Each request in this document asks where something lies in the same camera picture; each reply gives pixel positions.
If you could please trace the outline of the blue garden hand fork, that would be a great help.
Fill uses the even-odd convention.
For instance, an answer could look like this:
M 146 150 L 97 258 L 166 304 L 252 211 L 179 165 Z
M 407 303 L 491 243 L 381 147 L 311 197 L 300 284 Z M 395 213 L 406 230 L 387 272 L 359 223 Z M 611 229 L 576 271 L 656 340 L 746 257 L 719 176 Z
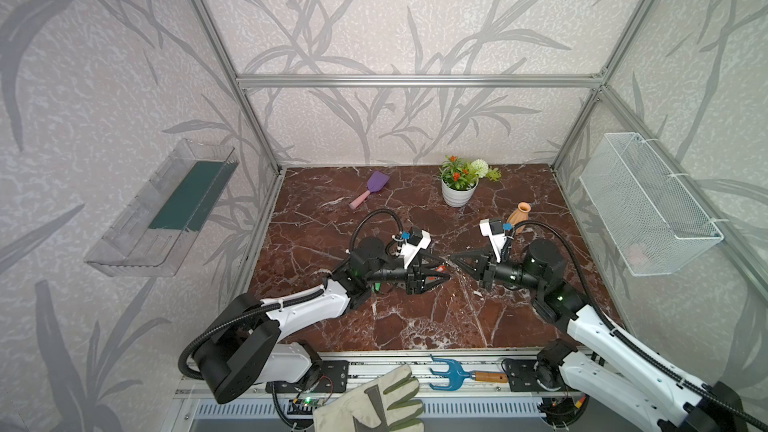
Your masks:
M 455 359 L 436 357 L 431 355 L 430 358 L 434 363 L 441 363 L 447 366 L 445 371 L 436 371 L 434 368 L 430 369 L 430 373 L 435 377 L 443 378 L 447 380 L 446 384 L 430 383 L 429 387 L 435 391 L 452 392 L 459 390 L 466 380 L 473 380 L 476 382 L 484 383 L 497 383 L 503 384 L 508 382 L 508 377 L 503 372 L 494 371 L 466 371 L 461 363 Z

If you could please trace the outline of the white green work glove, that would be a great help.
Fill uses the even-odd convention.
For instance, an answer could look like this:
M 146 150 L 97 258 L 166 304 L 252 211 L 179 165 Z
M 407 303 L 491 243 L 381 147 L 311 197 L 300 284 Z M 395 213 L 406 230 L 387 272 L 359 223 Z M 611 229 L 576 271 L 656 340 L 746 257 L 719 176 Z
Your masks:
M 346 392 L 313 412 L 314 430 L 424 431 L 424 404 L 416 398 L 418 379 L 402 365 L 373 381 Z

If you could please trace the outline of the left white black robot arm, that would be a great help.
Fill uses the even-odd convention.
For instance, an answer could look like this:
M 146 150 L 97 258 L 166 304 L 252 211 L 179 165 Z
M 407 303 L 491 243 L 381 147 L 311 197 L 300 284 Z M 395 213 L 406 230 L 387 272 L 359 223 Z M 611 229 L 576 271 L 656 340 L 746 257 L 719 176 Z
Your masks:
M 287 343 L 288 336 L 357 310 L 378 284 L 421 295 L 449 279 L 444 259 L 429 252 L 427 239 L 405 241 L 392 254 L 388 244 L 369 237 L 315 287 L 277 298 L 236 297 L 182 350 L 177 367 L 184 377 L 205 382 L 220 404 L 254 384 L 307 390 L 321 382 L 323 361 L 307 342 Z

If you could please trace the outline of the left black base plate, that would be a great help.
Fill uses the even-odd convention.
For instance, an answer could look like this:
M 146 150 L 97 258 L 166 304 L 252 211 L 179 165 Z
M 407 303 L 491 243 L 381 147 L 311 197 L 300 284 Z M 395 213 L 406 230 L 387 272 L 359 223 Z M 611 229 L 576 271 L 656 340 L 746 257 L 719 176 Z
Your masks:
M 278 394 L 343 393 L 347 390 L 350 362 L 347 360 L 323 360 L 311 369 L 309 378 L 297 383 L 285 381 L 271 382 L 266 385 L 266 392 L 276 390 Z

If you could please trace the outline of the green circuit board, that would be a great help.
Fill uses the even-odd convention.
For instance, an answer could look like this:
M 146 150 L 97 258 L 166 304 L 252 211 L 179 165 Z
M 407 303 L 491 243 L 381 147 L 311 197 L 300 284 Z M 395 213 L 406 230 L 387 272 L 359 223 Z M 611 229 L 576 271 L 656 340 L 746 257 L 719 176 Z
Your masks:
M 293 398 L 286 405 L 286 415 L 288 417 L 311 416 L 321 404 L 322 401 L 316 397 Z

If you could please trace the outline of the small terracotta vase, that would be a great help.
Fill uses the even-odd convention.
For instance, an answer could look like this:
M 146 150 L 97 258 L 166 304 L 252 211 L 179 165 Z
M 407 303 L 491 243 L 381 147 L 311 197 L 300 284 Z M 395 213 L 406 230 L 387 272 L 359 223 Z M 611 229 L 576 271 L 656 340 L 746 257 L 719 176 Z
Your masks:
M 520 222 L 526 221 L 529 218 L 530 212 L 531 205 L 527 202 L 520 202 L 517 208 L 508 216 L 507 223 L 517 225 Z

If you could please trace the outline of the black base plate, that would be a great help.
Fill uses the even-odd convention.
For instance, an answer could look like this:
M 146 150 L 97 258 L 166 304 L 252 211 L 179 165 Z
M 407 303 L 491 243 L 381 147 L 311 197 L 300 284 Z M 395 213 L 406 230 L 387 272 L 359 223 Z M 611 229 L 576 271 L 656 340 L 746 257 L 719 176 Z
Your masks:
M 266 392 L 276 390 L 278 394 L 343 393 L 347 390 L 350 362 L 347 360 L 323 360 L 311 369 L 309 378 L 297 383 L 285 381 L 271 382 L 266 385 Z
M 536 359 L 506 357 L 501 368 L 506 375 L 511 392 L 556 392 L 562 383 L 549 369 L 538 370 Z

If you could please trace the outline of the clear plastic wall tray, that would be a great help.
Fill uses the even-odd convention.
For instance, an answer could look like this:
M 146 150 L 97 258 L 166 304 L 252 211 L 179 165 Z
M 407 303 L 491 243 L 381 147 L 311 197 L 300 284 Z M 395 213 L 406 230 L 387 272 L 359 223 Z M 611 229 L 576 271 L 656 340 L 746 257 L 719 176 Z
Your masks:
M 234 175 L 233 146 L 180 140 L 84 262 L 108 277 L 172 277 Z

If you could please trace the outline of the purple pink toy spatula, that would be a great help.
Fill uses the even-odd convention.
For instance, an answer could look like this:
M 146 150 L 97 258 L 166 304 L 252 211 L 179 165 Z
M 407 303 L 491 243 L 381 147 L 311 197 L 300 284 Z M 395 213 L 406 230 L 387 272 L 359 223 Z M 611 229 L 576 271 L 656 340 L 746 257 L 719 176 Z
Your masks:
M 367 181 L 366 190 L 349 204 L 350 209 L 356 210 L 371 194 L 380 192 L 388 181 L 388 175 L 375 171 Z

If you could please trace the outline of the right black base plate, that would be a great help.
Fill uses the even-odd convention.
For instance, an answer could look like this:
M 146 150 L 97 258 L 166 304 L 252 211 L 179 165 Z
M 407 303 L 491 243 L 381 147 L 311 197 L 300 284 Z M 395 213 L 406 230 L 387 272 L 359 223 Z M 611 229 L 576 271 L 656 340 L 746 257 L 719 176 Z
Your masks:
M 506 375 L 511 392 L 556 392 L 562 383 L 549 369 L 538 370 L 536 359 L 506 357 L 501 368 Z

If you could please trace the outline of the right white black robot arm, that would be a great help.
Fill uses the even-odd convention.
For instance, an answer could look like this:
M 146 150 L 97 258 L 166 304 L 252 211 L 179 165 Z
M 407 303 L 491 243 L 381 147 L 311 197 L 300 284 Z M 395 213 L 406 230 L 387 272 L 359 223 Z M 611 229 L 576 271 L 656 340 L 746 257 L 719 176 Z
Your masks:
M 708 385 L 674 366 L 605 316 L 565 280 L 565 260 L 555 243 L 534 240 L 518 262 L 492 248 L 451 260 L 486 289 L 528 290 L 537 315 L 563 333 L 538 353 L 542 386 L 580 391 L 643 431 L 766 430 L 765 422 L 744 411 L 732 388 Z

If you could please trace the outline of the white pot with flowers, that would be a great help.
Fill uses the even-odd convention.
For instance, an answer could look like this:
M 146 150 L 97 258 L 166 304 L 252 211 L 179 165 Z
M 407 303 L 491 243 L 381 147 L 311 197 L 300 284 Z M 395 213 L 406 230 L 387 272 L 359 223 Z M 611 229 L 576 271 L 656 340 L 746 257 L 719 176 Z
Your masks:
M 498 182 L 501 177 L 501 170 L 491 167 L 483 159 L 469 161 L 449 155 L 439 167 L 443 199 L 453 208 L 465 206 L 483 179 Z

